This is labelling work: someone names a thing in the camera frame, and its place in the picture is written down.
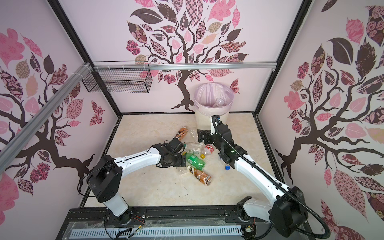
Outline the brown coffee bottle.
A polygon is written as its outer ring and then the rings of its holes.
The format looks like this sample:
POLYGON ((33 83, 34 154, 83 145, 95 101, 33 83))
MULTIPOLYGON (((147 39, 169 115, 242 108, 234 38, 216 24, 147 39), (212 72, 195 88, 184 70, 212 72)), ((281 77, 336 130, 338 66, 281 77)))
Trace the brown coffee bottle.
POLYGON ((175 138, 181 141, 182 139, 185 138, 187 133, 188 133, 188 129, 186 127, 181 127, 177 132, 177 134, 175 135, 175 138))
POLYGON ((210 175, 208 175, 207 173, 201 171, 201 170, 197 170, 195 169, 194 167, 192 166, 188 166, 187 167, 187 170, 198 180, 200 181, 202 184, 204 184, 205 186, 209 186, 212 182, 212 177, 210 175))

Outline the tall clear square bottle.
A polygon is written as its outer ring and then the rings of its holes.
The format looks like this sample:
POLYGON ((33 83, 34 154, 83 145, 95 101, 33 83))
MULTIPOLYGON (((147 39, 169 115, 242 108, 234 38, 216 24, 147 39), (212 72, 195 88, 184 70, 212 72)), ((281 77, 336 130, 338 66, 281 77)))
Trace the tall clear square bottle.
POLYGON ((189 171, 187 169, 187 167, 177 167, 176 168, 176 173, 177 175, 181 176, 181 175, 184 175, 184 174, 187 174, 189 171))

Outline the green soda bottle yellow cap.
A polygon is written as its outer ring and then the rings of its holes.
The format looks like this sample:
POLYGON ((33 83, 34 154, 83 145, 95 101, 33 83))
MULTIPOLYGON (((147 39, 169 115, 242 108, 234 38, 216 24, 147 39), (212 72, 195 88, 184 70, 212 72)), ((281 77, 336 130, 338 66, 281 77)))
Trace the green soda bottle yellow cap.
POLYGON ((186 153, 185 156, 186 161, 197 170, 203 170, 206 165, 203 160, 201 160, 198 156, 194 154, 186 153))

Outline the clear bottle red cap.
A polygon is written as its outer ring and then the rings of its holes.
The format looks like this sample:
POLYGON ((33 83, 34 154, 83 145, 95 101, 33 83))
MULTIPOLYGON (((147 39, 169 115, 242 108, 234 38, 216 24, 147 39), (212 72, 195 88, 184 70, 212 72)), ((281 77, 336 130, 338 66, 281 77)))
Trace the clear bottle red cap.
POLYGON ((226 101, 221 99, 221 98, 218 98, 214 105, 213 105, 213 108, 220 108, 220 107, 223 107, 224 105, 226 104, 226 101))

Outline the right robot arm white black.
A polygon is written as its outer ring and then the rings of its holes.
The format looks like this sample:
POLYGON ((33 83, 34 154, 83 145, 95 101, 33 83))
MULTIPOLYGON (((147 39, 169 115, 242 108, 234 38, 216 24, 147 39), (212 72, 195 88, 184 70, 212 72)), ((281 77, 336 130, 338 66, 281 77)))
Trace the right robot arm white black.
POLYGON ((258 165, 245 149, 234 143, 227 125, 221 123, 210 130, 198 129, 197 134, 199 143, 214 145, 220 159, 246 176, 267 198, 267 203, 252 199, 242 203, 241 208, 248 217, 271 223, 286 238, 308 220, 304 193, 298 187, 290 188, 258 165))

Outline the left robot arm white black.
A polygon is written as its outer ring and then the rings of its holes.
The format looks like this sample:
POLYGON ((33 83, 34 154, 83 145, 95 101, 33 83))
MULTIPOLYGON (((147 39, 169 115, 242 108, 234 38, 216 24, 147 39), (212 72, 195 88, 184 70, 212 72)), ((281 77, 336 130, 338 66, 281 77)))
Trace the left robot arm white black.
POLYGON ((162 169, 185 167, 184 149, 184 144, 174 139, 130 156, 112 158, 105 155, 87 176, 86 183, 99 203, 104 204, 115 217, 122 217, 129 213, 129 205, 119 194, 121 180, 149 166, 162 169))

